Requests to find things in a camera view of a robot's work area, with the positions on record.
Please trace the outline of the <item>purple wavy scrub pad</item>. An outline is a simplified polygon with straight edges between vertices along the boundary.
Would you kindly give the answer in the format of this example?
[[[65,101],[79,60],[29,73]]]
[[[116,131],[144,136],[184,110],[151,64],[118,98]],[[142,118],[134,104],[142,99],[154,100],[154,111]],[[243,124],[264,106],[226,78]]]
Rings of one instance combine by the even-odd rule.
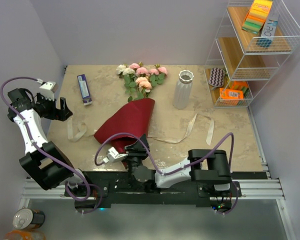
[[[208,84],[212,87],[212,90],[222,88],[225,84],[226,72],[222,68],[214,67],[210,69],[210,76]]]

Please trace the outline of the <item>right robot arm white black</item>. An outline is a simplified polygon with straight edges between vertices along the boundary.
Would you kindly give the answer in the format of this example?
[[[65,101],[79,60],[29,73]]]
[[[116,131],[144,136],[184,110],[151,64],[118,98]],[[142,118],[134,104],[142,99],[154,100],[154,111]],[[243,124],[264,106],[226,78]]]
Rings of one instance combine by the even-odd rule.
[[[167,168],[154,169],[143,165],[143,160],[151,158],[147,137],[143,135],[133,144],[124,147],[127,156],[129,185],[138,192],[155,193],[183,182],[203,184],[203,189],[216,196],[231,194],[233,183],[231,174],[234,150],[234,134],[227,133],[213,149],[191,149],[188,157]]]

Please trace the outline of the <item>orange packet bottom shelf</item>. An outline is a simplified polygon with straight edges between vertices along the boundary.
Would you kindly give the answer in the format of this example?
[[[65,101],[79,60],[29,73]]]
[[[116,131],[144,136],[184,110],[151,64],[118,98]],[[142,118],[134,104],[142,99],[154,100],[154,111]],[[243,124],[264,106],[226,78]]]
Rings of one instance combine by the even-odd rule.
[[[219,88],[219,98],[221,104],[237,106],[244,99],[244,95],[241,90]]]

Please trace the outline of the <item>colourful sponge pack top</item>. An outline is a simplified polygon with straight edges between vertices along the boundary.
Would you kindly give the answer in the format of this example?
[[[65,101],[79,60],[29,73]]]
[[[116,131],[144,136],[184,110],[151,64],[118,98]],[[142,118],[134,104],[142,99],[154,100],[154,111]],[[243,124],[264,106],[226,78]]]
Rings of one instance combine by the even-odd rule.
[[[272,5],[272,0],[254,0],[244,18],[241,29],[258,34],[267,20]]]

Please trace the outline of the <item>white ribbed vase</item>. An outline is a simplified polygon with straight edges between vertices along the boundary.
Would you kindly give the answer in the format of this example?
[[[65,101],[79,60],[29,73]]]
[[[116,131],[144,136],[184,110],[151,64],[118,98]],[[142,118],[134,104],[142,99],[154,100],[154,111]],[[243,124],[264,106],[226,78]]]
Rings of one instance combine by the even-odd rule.
[[[182,70],[178,75],[178,81],[175,86],[173,106],[182,110],[187,107],[193,86],[194,74],[189,70]]]

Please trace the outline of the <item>cream ribbon gold lettering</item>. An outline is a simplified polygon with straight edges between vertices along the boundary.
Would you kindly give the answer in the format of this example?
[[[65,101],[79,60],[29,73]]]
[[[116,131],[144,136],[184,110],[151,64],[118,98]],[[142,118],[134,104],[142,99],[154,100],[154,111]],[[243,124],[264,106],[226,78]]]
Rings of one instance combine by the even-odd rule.
[[[185,134],[180,139],[168,139],[168,138],[162,138],[162,137],[157,137],[157,136],[152,136],[152,135],[149,135],[148,137],[151,138],[151,139],[154,139],[156,141],[167,143],[167,144],[181,143],[183,140],[185,140],[186,138],[188,138],[191,135],[192,130],[193,130],[194,125],[195,125],[195,122],[196,122],[196,119],[197,119],[198,116],[202,116],[203,118],[205,118],[209,121],[209,128],[207,130],[207,135],[206,135],[205,142],[208,146],[210,146],[211,143],[212,143],[212,139],[213,139],[215,121],[211,117],[208,117],[208,116],[200,114],[200,113],[196,113],[193,116],[193,118],[189,121],[188,126],[187,126],[186,131],[185,131]],[[86,135],[87,125],[83,121],[78,122],[77,130],[78,130],[78,132],[76,134],[74,134],[73,122],[72,122],[72,118],[70,118],[70,120],[67,121],[67,139],[69,141],[77,142],[78,140],[80,140],[84,136],[86,136],[86,137],[93,136],[93,134],[92,135]]]

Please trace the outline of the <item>orange green sponge pack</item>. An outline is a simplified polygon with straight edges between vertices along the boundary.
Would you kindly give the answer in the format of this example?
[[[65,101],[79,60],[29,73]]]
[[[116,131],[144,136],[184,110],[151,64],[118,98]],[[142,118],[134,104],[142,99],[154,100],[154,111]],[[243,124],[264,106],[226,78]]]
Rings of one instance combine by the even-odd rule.
[[[249,96],[249,85],[246,81],[231,81],[229,83],[229,88],[232,90],[242,91],[245,98]]]

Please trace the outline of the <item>red wrapping paper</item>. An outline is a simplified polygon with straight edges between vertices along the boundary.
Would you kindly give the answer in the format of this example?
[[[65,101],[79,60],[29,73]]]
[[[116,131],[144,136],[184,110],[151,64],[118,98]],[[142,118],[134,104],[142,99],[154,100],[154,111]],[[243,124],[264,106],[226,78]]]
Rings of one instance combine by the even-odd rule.
[[[120,136],[114,137],[110,144],[119,153],[124,153],[126,146],[136,142],[127,134],[133,134],[139,138],[142,135],[148,135],[155,103],[155,100],[151,98],[143,98],[125,104],[104,122],[93,135],[94,138],[103,144],[111,136],[121,133]]]

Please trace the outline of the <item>pink white flower bunch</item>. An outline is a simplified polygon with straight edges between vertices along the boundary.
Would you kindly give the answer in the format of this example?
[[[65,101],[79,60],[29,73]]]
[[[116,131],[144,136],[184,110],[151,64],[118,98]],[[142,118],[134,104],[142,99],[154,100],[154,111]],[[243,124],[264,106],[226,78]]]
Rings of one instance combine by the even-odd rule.
[[[123,79],[128,103],[148,98],[152,90],[162,85],[168,76],[166,67],[155,64],[153,68],[148,69],[142,62],[120,64],[115,73]]]

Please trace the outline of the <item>aluminium rail frame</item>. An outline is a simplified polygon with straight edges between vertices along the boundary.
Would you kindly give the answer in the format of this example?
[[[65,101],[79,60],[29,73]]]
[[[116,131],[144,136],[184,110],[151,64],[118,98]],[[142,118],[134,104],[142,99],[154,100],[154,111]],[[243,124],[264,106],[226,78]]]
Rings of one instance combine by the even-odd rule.
[[[240,177],[238,181],[242,184],[243,200],[274,200],[276,209],[278,210],[278,218],[283,226],[284,235],[288,240],[295,240],[296,234],[293,229],[292,221],[288,213],[286,198],[283,187],[279,178],[272,178],[269,170],[266,157],[264,155],[263,147],[259,138],[255,118],[251,107],[248,107],[247,114],[249,116],[250,124],[253,129],[253,134],[257,143],[258,152],[260,154],[260,161],[262,171],[260,172],[238,172]],[[22,190],[21,200],[18,208],[28,208],[32,200],[70,200],[73,199],[66,195],[65,189],[57,187],[52,190],[44,191],[31,179],[27,178]]]

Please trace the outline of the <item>purple white toothpaste box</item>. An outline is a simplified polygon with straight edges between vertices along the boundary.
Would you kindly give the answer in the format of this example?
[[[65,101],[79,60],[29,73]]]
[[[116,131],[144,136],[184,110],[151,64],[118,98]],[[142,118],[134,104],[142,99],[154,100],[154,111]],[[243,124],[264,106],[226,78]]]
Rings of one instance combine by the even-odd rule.
[[[85,106],[92,104],[92,97],[90,94],[87,78],[85,74],[77,76],[77,82],[80,89],[81,99]]]

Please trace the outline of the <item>tin can silver lid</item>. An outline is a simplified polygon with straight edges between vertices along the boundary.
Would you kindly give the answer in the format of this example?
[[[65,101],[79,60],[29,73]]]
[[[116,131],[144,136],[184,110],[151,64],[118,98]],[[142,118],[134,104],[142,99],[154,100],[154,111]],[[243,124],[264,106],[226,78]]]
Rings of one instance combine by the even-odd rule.
[[[40,228],[46,220],[41,210],[22,208],[18,210],[12,220],[12,226],[17,230],[34,230]]]

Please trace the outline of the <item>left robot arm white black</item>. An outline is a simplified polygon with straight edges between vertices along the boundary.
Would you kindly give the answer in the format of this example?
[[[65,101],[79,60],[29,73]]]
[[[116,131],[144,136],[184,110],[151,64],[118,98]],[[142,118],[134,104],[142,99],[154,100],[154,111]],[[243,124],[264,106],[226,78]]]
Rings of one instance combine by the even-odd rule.
[[[54,98],[48,99],[41,93],[34,96],[26,88],[16,88],[7,95],[11,100],[7,116],[19,127],[25,145],[25,156],[19,159],[22,168],[44,190],[69,184],[72,188],[76,186],[82,196],[89,196],[94,184],[47,140],[42,128],[42,118],[64,122],[72,116],[66,99],[61,97],[57,108]]]

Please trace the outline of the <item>white blue tall box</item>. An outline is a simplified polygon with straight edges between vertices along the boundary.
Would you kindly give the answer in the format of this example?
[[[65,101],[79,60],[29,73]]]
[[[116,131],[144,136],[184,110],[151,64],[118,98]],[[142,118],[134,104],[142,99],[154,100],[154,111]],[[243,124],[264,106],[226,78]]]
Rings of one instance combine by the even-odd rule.
[[[260,37],[256,40],[256,45],[262,48],[269,48],[274,41],[278,21],[280,18],[279,13],[270,13],[263,25]]]

